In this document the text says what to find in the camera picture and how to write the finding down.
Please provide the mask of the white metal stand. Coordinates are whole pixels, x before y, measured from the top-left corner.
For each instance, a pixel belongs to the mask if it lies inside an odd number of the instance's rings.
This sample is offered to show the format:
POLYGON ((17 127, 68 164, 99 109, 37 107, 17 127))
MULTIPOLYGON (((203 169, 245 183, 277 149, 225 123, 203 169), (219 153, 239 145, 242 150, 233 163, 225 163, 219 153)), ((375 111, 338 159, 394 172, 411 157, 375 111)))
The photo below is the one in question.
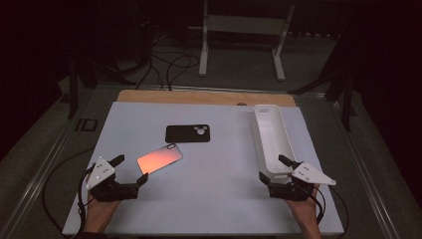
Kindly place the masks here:
POLYGON ((209 0, 203 0, 202 17, 202 48, 199 58, 200 77, 207 75, 209 44, 209 32, 241 33, 278 36, 278 45, 272 50, 272 58, 276 71, 277 80, 282 82, 286 79, 281 53, 288 36, 291 21, 296 9, 295 4, 290 4, 287 15, 283 19, 259 18, 244 16, 227 16, 210 14, 209 0))

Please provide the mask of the glossy orange phone case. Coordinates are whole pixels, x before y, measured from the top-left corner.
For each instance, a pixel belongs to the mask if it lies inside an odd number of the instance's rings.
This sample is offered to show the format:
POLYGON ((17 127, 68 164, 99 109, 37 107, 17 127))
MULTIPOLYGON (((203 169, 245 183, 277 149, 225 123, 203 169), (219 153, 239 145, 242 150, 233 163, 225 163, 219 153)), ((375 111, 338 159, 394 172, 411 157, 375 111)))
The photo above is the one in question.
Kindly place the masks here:
POLYGON ((155 172, 170 165, 183 157, 182 152, 175 143, 167 144, 137 160, 137 164, 143 174, 155 172))

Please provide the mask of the metal floor rail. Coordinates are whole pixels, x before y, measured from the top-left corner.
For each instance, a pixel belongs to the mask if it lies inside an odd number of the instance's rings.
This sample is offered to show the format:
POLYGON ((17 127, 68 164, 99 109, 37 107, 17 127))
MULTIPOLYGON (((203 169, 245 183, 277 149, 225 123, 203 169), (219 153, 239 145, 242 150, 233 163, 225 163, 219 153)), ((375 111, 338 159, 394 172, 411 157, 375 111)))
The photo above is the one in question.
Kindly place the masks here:
POLYGON ((359 180, 365 191, 366 197, 370 203, 372 211, 378 221, 380 229, 386 239, 402 239, 396 229, 391 216, 385 206, 384 200, 381 197, 368 169, 363 160, 363 157, 358 150, 357 144, 352 137, 351 133, 348 132, 341 121, 341 108, 339 103, 329 103, 329 107, 336 123, 340 127, 340 131, 345 139, 346 145, 351 151, 352 162, 358 174, 359 180))
POLYGON ((72 124, 35 124, 0 164, 0 239, 63 239, 38 197, 72 124))

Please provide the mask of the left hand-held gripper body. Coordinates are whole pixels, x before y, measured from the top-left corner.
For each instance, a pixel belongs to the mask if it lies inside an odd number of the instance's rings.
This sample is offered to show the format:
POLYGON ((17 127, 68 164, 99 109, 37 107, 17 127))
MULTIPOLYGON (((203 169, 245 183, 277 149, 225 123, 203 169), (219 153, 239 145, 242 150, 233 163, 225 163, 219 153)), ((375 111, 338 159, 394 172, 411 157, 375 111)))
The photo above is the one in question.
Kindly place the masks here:
POLYGON ((136 183, 117 182, 115 167, 108 162, 109 160, 100 157, 89 169, 90 176, 86 182, 86 190, 100 202, 136 199, 139 189, 136 183))

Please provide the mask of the person's right hand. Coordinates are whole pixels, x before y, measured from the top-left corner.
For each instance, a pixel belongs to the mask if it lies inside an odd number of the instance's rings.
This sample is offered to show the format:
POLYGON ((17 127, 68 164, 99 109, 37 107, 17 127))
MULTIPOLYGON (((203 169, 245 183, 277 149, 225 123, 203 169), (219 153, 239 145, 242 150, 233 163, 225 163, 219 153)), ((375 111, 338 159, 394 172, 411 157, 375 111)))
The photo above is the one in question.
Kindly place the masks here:
POLYGON ((287 200, 286 203, 300 226, 317 224, 317 204, 311 198, 305 201, 287 200))

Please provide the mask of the black tripod stand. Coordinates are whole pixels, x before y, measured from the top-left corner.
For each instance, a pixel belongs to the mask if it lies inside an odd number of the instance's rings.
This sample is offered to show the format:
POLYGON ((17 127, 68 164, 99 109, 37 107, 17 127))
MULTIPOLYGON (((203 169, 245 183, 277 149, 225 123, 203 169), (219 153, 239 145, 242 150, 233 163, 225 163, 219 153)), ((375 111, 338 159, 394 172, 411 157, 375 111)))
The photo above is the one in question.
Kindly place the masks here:
POLYGON ((79 109, 79 82, 82 82, 86 88, 94 89, 99 82, 96 73, 105 75, 121 85, 134 86, 133 82, 92 57, 77 52, 71 53, 69 55, 69 92, 66 94, 66 100, 70 104, 69 119, 72 119, 79 109))
POLYGON ((353 90, 353 40, 345 33, 341 34, 326 60, 319 76, 309 84, 289 91, 291 95, 302 95, 329 83, 324 98, 329 102, 336 102, 342 96, 341 123, 350 131, 351 99, 353 90))

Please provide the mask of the black phone case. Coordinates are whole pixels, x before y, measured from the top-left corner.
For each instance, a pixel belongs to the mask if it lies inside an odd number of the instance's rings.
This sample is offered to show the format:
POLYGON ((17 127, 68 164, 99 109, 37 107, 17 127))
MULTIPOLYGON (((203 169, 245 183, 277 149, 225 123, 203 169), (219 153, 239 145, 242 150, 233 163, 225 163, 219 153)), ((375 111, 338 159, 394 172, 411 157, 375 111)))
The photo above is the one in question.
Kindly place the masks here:
POLYGON ((166 142, 208 142, 210 126, 208 124, 168 125, 165 132, 166 142))

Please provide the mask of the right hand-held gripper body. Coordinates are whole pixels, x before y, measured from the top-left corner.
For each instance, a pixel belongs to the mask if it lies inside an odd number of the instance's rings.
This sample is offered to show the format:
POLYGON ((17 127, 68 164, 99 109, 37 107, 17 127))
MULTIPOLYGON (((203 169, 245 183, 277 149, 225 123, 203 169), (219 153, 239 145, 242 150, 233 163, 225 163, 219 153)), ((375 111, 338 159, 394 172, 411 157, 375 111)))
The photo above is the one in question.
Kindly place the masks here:
POLYGON ((306 201, 314 194, 317 184, 336 185, 336 181, 312 165, 301 162, 294 165, 287 183, 270 182, 269 192, 271 197, 306 201))

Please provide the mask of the person's left hand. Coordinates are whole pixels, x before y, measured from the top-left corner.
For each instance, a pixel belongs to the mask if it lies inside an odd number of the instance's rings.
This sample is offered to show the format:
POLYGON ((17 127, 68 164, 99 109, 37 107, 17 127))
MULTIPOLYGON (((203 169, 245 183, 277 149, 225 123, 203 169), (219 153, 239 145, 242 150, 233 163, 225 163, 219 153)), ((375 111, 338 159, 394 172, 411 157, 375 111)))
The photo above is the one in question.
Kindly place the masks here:
POLYGON ((120 202, 100 202, 91 195, 88 196, 88 201, 88 212, 84 231, 90 233, 104 233, 119 207, 120 202))

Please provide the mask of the white plastic bin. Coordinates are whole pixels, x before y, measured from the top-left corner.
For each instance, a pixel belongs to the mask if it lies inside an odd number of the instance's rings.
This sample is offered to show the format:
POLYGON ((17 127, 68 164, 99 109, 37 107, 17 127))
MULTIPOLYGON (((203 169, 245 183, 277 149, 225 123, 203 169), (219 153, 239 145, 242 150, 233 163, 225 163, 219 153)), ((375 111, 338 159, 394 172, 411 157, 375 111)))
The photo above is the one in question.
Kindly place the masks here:
POLYGON ((293 171, 279 156, 295 160, 282 109, 274 105, 254 106, 252 129, 260 170, 269 177, 282 178, 293 171))

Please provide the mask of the black rectangular frame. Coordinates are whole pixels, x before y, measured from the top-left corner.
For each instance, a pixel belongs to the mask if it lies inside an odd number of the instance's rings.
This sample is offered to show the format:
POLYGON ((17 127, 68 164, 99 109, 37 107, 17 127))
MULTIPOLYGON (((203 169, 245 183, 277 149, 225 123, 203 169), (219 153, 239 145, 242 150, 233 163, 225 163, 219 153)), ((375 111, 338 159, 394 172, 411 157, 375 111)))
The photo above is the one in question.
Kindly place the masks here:
POLYGON ((95 131, 98 126, 96 119, 79 119, 76 131, 95 131))

